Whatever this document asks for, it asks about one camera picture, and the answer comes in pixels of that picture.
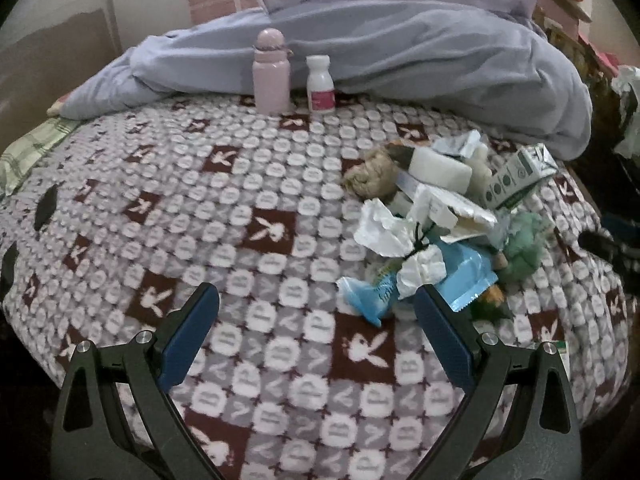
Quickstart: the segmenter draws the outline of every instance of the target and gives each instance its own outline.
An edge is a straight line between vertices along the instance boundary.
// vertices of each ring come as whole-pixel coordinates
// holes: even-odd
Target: silver screw
[[[78,346],[76,346],[76,349],[81,353],[85,353],[89,348],[91,348],[91,341],[82,341],[81,343],[78,343]]]
[[[553,343],[549,343],[548,341],[546,343],[542,343],[542,348],[545,349],[545,352],[549,355],[558,353],[558,348],[556,348],[556,345],[554,345]]]
[[[140,343],[141,345],[143,345],[151,341],[152,337],[153,337],[152,332],[150,332],[149,330],[143,330],[142,332],[138,332],[136,334],[136,343]]]
[[[498,344],[498,336],[493,332],[485,332],[482,334],[482,341],[489,346],[495,346]]]

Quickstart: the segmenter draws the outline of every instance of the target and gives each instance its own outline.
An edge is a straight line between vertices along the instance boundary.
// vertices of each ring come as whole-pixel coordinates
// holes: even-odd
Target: pile of trash
[[[370,280],[338,280],[343,298],[370,323],[420,286],[434,285],[454,312],[474,300],[500,306],[499,285],[540,266],[553,225],[517,206],[558,172],[544,144],[523,146],[495,174],[477,130],[367,153],[343,186],[364,199],[354,240],[379,257]]]

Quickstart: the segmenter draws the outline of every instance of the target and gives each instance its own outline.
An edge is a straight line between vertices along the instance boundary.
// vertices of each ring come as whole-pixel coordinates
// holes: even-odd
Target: bed sheet
[[[182,96],[81,126],[0,206],[0,254],[19,251],[2,308],[60,385],[77,343],[127,342],[210,282],[219,317],[171,398],[225,477],[404,479],[463,393],[407,304],[376,329],[337,297],[336,279],[362,278],[369,259],[353,240],[361,203],[340,180],[398,137],[496,132],[365,96],[338,96],[323,118],[298,105],[267,118],[250,97]],[[492,140],[492,166],[515,149]],[[37,233],[53,183],[57,209]],[[611,268],[577,245],[599,224],[565,170],[523,208],[549,215],[555,239],[533,277],[507,290],[514,319],[478,329],[518,346],[566,340],[585,423],[624,387],[631,306]],[[121,396],[146,438],[130,391]]]

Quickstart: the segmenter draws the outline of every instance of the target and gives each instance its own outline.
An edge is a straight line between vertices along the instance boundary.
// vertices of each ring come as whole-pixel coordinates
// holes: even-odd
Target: blue plastic packet
[[[446,244],[433,240],[442,251],[447,277],[436,290],[454,312],[459,312],[498,281],[488,253],[462,242]]]
[[[344,300],[372,325],[380,328],[382,326],[380,319],[398,300],[397,275],[397,271],[389,270],[377,280],[375,285],[355,278],[340,278],[336,284]]]

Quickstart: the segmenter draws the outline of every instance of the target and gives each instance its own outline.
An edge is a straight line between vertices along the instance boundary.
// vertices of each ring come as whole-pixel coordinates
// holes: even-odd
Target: bottle
[[[488,154],[489,148],[486,144],[480,142],[471,158],[463,161],[471,168],[471,181],[466,195],[472,200],[480,200],[484,197],[484,192],[491,180],[492,172],[486,163]]]
[[[258,35],[254,47],[254,95],[259,114],[290,111],[290,53],[276,28],[266,28]]]
[[[329,56],[307,56],[309,78],[306,80],[306,96],[309,111],[330,114],[335,111],[334,80],[329,74]]]

